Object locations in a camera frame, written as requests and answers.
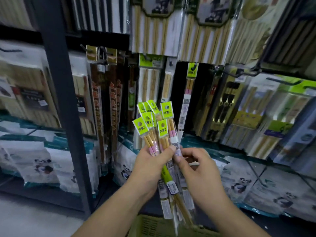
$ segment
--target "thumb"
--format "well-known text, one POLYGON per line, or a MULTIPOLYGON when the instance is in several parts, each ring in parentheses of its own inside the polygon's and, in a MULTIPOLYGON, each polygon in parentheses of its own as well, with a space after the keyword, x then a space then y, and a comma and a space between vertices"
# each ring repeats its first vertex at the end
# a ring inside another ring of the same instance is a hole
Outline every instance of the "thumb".
POLYGON ((160 155, 157 156, 158 162, 161 164, 161 166, 167 163, 168 160, 172 159, 175 151, 176 147, 174 145, 170 145, 160 155))
POLYGON ((174 160, 176 161, 177 165, 179 166, 185 178, 194 174, 194 170, 192 170, 189 163, 186 161, 186 159, 183 156, 175 156, 174 160))

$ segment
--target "right hand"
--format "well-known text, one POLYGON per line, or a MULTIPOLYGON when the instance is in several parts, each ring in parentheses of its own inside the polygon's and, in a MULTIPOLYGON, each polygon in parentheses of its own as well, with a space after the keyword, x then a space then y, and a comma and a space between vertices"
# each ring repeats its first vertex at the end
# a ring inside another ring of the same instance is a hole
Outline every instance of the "right hand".
POLYGON ((211 205, 217 205, 226 201, 221 175, 214 160, 211 159, 206 150, 202 148, 183 148, 182 156, 175 156, 174 159, 181 169, 189 192, 199 207, 204 211, 211 205), (188 161, 196 160, 199 166, 193 170, 188 161))

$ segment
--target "left hand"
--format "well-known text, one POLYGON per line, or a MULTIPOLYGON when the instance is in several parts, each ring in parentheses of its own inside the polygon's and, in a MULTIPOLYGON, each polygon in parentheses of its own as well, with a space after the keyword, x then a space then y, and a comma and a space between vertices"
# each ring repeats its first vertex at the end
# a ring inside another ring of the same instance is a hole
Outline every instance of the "left hand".
POLYGON ((137 155, 127 184, 131 184, 134 187, 144 203, 155 194, 163 165, 172 158, 175 150, 176 147, 170 145, 160 155, 151 156, 148 152, 148 147, 144 147, 137 155))

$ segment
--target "floor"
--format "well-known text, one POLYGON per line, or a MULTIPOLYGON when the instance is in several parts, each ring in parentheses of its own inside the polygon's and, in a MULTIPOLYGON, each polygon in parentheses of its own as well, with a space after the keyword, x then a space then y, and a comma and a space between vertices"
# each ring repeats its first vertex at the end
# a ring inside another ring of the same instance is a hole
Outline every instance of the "floor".
POLYGON ((61 207, 0 193, 1 237, 69 237, 83 223, 81 213, 70 212, 61 207))

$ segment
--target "hand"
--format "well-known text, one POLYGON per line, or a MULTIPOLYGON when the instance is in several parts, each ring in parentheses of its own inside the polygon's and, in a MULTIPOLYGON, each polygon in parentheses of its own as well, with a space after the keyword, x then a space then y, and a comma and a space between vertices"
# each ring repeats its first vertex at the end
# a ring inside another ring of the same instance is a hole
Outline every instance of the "hand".
POLYGON ((137 155, 127 183, 133 185, 144 203, 155 194, 163 165, 172 158, 175 150, 176 147, 170 145, 160 155, 151 156, 148 147, 144 147, 137 155))
POLYGON ((226 200, 221 175, 207 151, 202 148, 184 148, 181 152, 184 157, 175 156, 174 159, 185 177, 195 203, 206 212, 210 204, 217 205, 226 200), (188 163, 193 161, 200 163, 195 171, 188 163))

